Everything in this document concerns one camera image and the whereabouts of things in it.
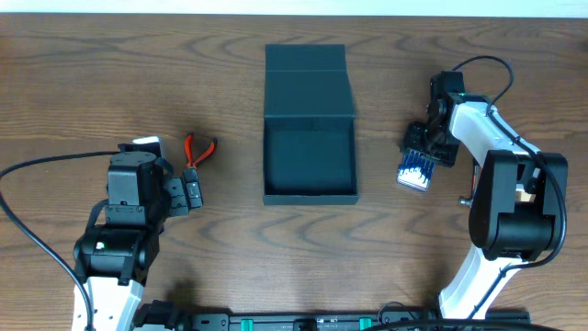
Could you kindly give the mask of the blue precision screwdriver set case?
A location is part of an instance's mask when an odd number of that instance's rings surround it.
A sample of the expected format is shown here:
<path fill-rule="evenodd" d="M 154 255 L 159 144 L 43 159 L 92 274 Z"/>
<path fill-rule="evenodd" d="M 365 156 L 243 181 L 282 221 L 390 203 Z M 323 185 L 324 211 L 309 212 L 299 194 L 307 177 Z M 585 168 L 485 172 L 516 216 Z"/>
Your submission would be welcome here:
<path fill-rule="evenodd" d="M 403 154 L 398 167 L 397 182 L 419 191 L 427 191 L 435 171 L 435 162 L 420 152 L 409 150 Z"/>

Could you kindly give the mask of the red-handled cutting pliers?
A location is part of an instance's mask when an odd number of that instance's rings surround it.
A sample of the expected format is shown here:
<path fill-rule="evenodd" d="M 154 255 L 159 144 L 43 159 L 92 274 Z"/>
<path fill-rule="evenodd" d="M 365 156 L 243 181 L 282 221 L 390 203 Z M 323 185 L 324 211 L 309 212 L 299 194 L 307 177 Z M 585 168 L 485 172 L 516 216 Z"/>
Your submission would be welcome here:
<path fill-rule="evenodd" d="M 184 141 L 184 152 L 187 160 L 186 168 L 197 169 L 216 151 L 218 140 L 206 135 L 191 132 Z"/>

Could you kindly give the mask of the small black-handled hammer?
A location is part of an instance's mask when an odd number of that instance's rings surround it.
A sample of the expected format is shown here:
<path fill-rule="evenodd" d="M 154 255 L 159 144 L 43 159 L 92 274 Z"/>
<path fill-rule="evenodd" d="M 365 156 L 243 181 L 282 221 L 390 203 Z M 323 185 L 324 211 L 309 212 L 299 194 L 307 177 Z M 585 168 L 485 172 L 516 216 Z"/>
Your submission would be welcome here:
<path fill-rule="evenodd" d="M 477 184 L 478 184 L 480 170 L 481 170 L 481 167 L 480 167 L 479 163 L 475 159 L 472 159 L 472 178 L 471 178 L 471 185 L 470 185 L 470 194 L 468 197 L 461 196 L 458 199 L 458 203 L 460 206 L 468 207 L 468 208 L 470 208 L 472 206 L 472 203 L 473 203 L 473 200 L 475 197 Z"/>

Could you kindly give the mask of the orange scraper with wooden handle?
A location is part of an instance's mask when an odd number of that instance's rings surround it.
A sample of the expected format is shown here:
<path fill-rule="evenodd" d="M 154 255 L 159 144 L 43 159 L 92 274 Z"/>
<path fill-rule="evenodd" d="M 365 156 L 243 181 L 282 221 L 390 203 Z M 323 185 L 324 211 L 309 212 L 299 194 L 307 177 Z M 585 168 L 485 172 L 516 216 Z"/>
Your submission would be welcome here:
<path fill-rule="evenodd" d="M 522 203 L 532 203 L 535 201 L 537 189 L 534 186 L 526 187 L 523 184 L 517 184 L 515 188 L 515 201 Z"/>

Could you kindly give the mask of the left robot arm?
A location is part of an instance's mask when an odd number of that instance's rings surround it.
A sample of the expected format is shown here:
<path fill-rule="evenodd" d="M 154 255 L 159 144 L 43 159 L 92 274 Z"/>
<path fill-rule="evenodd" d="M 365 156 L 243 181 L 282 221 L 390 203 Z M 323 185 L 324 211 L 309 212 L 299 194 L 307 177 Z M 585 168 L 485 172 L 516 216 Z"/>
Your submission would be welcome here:
<path fill-rule="evenodd" d="M 203 205 L 197 169 L 175 177 L 150 152 L 114 154 L 107 194 L 95 208 L 106 221 L 89 221 L 74 247 L 74 272 L 84 288 L 74 290 L 73 330 L 130 330 L 164 222 Z"/>

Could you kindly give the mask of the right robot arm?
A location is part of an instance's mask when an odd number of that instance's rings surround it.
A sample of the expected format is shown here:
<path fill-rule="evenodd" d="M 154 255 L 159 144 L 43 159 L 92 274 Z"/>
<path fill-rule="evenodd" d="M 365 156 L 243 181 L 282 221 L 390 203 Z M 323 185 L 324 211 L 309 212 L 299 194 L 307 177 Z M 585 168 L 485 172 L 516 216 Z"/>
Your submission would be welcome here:
<path fill-rule="evenodd" d="M 471 195 L 462 201 L 471 247 L 437 307 L 444 319 L 481 320 L 517 271 L 546 265 L 561 250 L 568 162 L 517 135 L 489 97 L 467 92 L 461 72 L 434 75 L 430 93 L 427 121 L 405 133 L 397 181 L 426 191 L 435 167 L 453 166 L 460 146 L 472 155 Z"/>

